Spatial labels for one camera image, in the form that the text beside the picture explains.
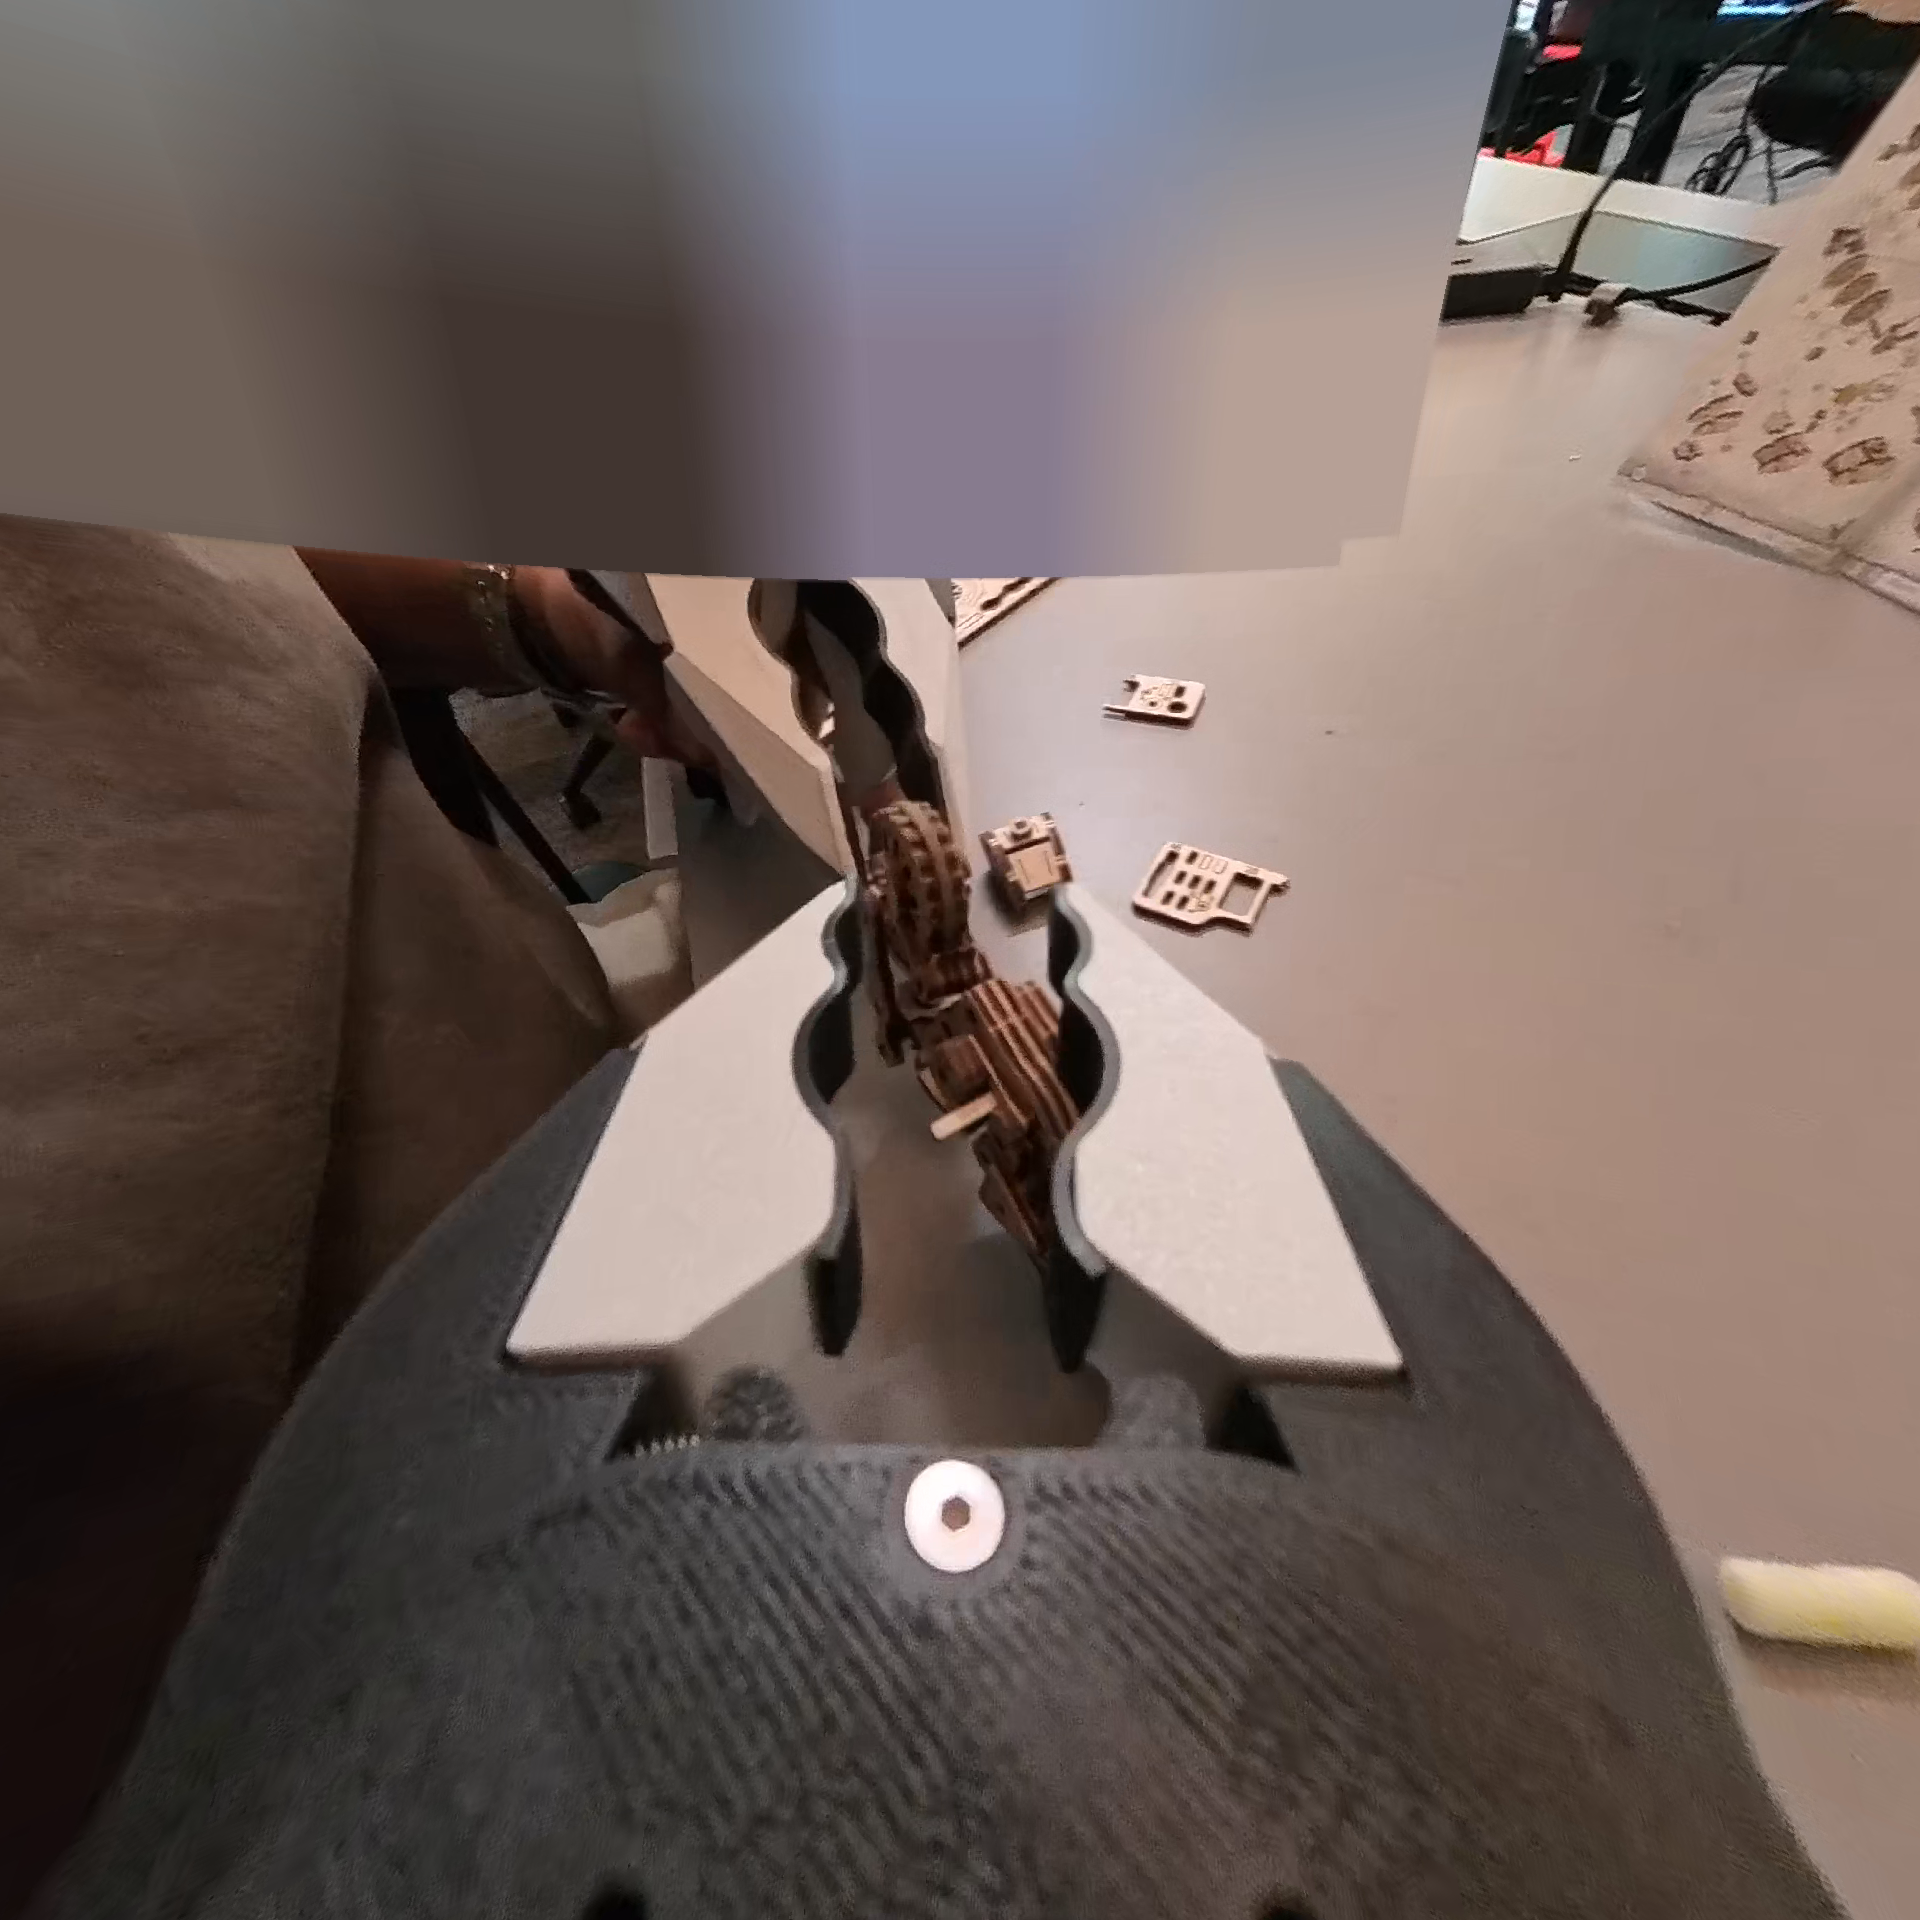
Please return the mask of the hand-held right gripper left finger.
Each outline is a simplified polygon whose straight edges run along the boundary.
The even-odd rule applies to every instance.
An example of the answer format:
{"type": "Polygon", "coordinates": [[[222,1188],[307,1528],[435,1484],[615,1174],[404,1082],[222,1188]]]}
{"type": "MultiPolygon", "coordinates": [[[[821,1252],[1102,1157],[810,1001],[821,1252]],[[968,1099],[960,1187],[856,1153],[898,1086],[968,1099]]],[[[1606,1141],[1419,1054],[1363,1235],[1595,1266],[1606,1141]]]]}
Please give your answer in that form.
{"type": "Polygon", "coordinates": [[[507,1338],[538,1369],[838,1355],[861,1307],[850,1153],[861,909],[837,882],[658,1021],[507,1338]]]}

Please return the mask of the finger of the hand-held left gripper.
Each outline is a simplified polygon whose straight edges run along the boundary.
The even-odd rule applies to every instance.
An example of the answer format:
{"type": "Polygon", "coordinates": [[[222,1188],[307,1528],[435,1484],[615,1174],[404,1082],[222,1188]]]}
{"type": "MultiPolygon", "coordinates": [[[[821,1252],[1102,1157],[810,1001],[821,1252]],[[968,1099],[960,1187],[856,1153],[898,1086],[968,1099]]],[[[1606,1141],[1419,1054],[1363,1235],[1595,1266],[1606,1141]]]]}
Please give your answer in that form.
{"type": "Polygon", "coordinates": [[[965,694],[952,620],[925,580],[850,580],[854,611],[838,640],[850,691],[838,748],[854,792],[892,774],[909,800],[965,816],[965,694]]]}
{"type": "Polygon", "coordinates": [[[776,826],[828,866],[859,864],[856,806],[895,777],[852,649],[802,584],[648,580],[672,701],[744,826],[776,826]]]}

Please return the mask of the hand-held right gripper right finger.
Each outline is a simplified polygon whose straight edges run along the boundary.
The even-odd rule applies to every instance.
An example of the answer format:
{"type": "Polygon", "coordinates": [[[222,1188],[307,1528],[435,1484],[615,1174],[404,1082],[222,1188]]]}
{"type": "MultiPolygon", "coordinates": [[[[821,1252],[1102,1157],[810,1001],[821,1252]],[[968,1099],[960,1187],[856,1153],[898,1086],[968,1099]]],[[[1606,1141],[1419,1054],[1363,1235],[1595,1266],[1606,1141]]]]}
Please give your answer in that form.
{"type": "Polygon", "coordinates": [[[1047,1331],[1063,1369],[1191,1386],[1387,1386],[1403,1355],[1259,1036],[1091,894],[1047,977],[1071,1124],[1047,1331]]]}

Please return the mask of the wooden puzzle model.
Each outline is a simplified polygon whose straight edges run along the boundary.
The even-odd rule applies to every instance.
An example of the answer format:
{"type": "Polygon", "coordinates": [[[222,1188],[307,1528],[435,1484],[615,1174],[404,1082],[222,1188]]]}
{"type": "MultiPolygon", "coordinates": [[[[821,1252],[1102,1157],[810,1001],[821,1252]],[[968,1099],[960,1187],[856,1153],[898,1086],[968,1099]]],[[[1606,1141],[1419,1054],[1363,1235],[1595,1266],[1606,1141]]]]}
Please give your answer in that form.
{"type": "Polygon", "coordinates": [[[861,902],[880,1057],[912,1070],[935,1138],[968,1144],[983,1210],[1045,1269],[1054,1164],[1080,1116],[1061,1072],[1061,1008],[975,945],[968,860],[936,806],[895,800],[869,816],[861,902]]]}

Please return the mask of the person's left hand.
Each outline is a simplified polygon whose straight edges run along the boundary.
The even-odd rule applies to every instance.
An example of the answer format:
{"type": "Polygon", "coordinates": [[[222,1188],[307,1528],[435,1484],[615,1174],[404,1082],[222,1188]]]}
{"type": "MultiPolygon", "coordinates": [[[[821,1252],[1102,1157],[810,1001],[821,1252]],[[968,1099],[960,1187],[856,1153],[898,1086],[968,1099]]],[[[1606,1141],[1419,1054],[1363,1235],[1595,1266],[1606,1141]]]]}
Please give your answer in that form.
{"type": "Polygon", "coordinates": [[[608,712],[610,739],[634,757],[715,771],[677,705],[653,637],[594,601],[563,568],[517,568],[512,577],[518,635],[547,685],[608,712]]]}

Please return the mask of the wooden puzzle sheet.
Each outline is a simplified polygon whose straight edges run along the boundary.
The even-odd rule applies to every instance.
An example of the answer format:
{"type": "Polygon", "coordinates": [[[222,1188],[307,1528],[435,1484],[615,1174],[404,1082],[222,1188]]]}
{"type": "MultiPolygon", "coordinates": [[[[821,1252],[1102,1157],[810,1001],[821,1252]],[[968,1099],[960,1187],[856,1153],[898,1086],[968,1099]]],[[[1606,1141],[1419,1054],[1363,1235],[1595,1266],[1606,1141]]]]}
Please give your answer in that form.
{"type": "Polygon", "coordinates": [[[1047,587],[1052,578],[962,578],[950,584],[956,645],[968,646],[984,632],[1018,613],[1047,587]]]}

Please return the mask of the small wooden cube assembly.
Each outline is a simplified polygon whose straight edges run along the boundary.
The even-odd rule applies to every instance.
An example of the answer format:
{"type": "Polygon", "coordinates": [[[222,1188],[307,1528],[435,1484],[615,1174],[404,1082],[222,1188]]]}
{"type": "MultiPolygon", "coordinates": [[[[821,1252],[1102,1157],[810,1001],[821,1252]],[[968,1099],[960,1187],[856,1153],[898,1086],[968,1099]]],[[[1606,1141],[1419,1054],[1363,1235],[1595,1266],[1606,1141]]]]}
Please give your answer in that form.
{"type": "Polygon", "coordinates": [[[1031,811],[979,837],[999,905],[1026,920],[1071,880],[1063,832],[1052,814],[1031,811]]]}

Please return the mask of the person's pale trousers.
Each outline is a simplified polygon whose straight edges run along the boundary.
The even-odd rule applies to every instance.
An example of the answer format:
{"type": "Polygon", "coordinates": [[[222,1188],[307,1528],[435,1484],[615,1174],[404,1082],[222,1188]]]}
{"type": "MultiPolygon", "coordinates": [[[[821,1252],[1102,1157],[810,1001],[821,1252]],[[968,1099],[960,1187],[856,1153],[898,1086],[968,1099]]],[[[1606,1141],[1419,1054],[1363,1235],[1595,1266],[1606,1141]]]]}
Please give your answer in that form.
{"type": "Polygon", "coordinates": [[[638,1042],[696,993],[678,872],[638,874],[570,914],[603,969],[623,1042],[638,1042]]]}

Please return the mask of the black chair base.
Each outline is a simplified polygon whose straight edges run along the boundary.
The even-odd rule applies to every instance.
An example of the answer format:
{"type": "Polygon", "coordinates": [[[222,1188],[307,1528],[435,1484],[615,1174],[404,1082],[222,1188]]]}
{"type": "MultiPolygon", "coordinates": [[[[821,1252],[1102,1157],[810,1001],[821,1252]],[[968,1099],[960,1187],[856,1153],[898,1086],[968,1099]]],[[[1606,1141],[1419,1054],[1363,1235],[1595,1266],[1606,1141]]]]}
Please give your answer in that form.
{"type": "Polygon", "coordinates": [[[402,689],[390,694],[390,705],[428,796],[469,838],[500,851],[498,827],[504,827],[512,845],[532,860],[566,905],[599,905],[616,886],[645,876],[643,866],[621,860],[596,860],[571,872],[474,748],[446,693],[402,689]]]}

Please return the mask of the slotted wooden puzzle piece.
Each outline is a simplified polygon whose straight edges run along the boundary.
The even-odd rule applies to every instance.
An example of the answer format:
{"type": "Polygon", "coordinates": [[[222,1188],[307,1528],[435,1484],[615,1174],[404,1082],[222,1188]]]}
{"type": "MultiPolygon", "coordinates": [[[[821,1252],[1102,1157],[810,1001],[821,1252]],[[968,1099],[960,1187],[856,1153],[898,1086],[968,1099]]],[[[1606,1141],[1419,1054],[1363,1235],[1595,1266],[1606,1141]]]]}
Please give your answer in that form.
{"type": "Polygon", "coordinates": [[[1288,892],[1288,877],[1250,860],[1166,842],[1131,894],[1131,909],[1184,933],[1250,936],[1263,909],[1288,892]]]}

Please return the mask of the person's brown shirt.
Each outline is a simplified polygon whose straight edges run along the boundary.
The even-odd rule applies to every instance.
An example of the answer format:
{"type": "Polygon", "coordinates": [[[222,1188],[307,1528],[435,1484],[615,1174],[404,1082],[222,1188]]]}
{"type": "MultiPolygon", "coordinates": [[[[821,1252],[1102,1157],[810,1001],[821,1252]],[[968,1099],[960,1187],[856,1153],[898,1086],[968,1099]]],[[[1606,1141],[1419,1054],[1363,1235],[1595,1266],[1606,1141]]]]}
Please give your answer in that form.
{"type": "MultiPolygon", "coordinates": [[[[470,564],[485,693],[543,683],[470,564]]],[[[292,546],[4,517],[2,1902],[110,1787],[288,1402],[616,1045],[292,546]]]]}

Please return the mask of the pale yellow foam piece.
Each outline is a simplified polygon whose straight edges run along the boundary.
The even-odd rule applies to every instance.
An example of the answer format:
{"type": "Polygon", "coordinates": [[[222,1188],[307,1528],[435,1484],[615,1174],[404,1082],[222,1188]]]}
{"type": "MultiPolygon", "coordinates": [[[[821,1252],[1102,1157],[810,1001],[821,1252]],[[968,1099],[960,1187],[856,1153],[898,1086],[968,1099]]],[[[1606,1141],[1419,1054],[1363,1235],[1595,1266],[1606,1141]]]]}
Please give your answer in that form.
{"type": "Polygon", "coordinates": [[[1755,1641],[1912,1658],[1918,1580],[1894,1569],[1723,1557],[1719,1600],[1755,1641]]]}

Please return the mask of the instruction booklet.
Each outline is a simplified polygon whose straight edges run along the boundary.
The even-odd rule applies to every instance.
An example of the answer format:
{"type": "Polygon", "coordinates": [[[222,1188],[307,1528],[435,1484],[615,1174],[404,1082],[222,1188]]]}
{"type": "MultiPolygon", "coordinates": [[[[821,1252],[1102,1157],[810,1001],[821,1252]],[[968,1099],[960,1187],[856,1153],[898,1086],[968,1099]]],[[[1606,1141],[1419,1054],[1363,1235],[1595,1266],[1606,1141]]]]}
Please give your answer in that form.
{"type": "Polygon", "coordinates": [[[1918,611],[1918,76],[1620,467],[1651,502],[1918,611]]]}

